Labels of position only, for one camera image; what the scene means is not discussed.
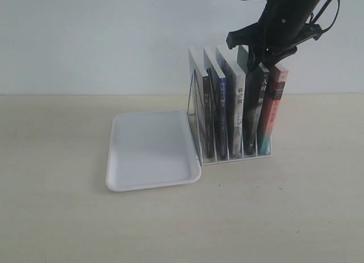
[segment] book spine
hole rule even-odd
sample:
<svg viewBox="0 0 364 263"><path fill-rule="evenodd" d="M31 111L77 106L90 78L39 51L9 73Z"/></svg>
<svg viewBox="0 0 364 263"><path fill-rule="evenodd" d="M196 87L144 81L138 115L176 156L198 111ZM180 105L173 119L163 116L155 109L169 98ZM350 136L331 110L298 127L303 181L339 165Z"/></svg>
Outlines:
<svg viewBox="0 0 364 263"><path fill-rule="evenodd" d="M254 119L253 119L253 125L251 127L251 134L250 134L250 137L248 140L248 145L247 145L247 150L246 150L248 155L252 154L255 150L255 137L257 134L257 130L258 130L260 112L262 110L262 106L263 106L263 102L264 102L264 95L265 95L266 88L267 88L268 77L269 77L268 72L265 72L264 77L263 77L263 82L260 87L260 92L258 95L257 107L255 108L255 111L254 111Z"/></svg>
<svg viewBox="0 0 364 263"><path fill-rule="evenodd" d="M203 78L204 90L204 114L205 114L205 138L206 138L206 156L213 157L213 119L211 115L211 80L209 77Z"/></svg>
<svg viewBox="0 0 364 263"><path fill-rule="evenodd" d="M261 130L259 130L258 137L258 153L260 155L267 154L287 75L288 71L281 72L275 68L274 74L269 78L268 89L264 96L261 122L259 122L262 124L259 127Z"/></svg>
<svg viewBox="0 0 364 263"><path fill-rule="evenodd" d="M226 122L226 78L220 79L220 142L221 142L221 157L227 158L228 149L226 135L227 122Z"/></svg>
<svg viewBox="0 0 364 263"><path fill-rule="evenodd" d="M233 135L233 156L241 154L241 137L243 127L245 79L238 77L235 87L235 109L234 109L234 135Z"/></svg>

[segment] white wall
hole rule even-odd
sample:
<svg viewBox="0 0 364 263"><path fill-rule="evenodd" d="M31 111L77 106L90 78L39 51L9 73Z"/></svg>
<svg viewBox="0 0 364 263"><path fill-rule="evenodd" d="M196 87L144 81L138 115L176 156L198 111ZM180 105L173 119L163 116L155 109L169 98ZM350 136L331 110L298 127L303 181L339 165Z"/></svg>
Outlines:
<svg viewBox="0 0 364 263"><path fill-rule="evenodd" d="M265 1L0 0L0 94L186 94L187 46L256 22ZM288 93L364 92L364 0L285 60ZM333 17L335 4L323 16Z"/></svg>

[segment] book cover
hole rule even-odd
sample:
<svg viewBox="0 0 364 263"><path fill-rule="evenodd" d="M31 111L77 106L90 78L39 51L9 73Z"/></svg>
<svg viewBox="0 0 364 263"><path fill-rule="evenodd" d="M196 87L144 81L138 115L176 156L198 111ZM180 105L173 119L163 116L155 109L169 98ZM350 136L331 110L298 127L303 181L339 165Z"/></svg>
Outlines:
<svg viewBox="0 0 364 263"><path fill-rule="evenodd" d="M248 51L239 46L238 63L246 69ZM258 123L264 94L269 78L269 70L260 63L253 71L246 74L244 109L243 109L243 143L247 155L255 153L255 137L257 135Z"/></svg>
<svg viewBox="0 0 364 263"><path fill-rule="evenodd" d="M270 69L257 132L258 154L260 155L267 154L287 76L288 69L280 63Z"/></svg>
<svg viewBox="0 0 364 263"><path fill-rule="evenodd" d="M204 66L212 81L212 111L215 125L216 150L220 159L228 156L226 122L226 77L209 48L204 48Z"/></svg>
<svg viewBox="0 0 364 263"><path fill-rule="evenodd" d="M216 47L216 60L226 76L226 116L230 157L241 157L245 72L225 46Z"/></svg>
<svg viewBox="0 0 364 263"><path fill-rule="evenodd" d="M196 78L195 103L198 113L201 144L205 150L206 158L214 156L213 119L211 110L212 88L210 77L204 68L203 57L198 55L195 48L188 48L189 68L191 76Z"/></svg>

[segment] beige table surface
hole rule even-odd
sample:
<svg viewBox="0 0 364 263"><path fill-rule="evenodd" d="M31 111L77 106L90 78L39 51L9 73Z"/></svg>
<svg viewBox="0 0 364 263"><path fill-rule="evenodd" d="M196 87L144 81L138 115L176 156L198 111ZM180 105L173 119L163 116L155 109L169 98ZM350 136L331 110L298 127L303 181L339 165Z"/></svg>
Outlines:
<svg viewBox="0 0 364 263"><path fill-rule="evenodd" d="M0 262L364 262L364 95L285 95L271 158L109 192L112 119L186 101L0 97Z"/></svg>

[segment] white tray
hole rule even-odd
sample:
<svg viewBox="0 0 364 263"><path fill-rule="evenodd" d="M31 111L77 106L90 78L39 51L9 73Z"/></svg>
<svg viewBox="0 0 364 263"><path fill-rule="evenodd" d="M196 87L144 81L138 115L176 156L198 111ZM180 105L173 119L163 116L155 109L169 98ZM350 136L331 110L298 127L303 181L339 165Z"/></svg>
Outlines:
<svg viewBox="0 0 364 263"><path fill-rule="evenodd" d="M113 120L106 173L110 190L182 185L200 176L185 111L136 112Z"/></svg>

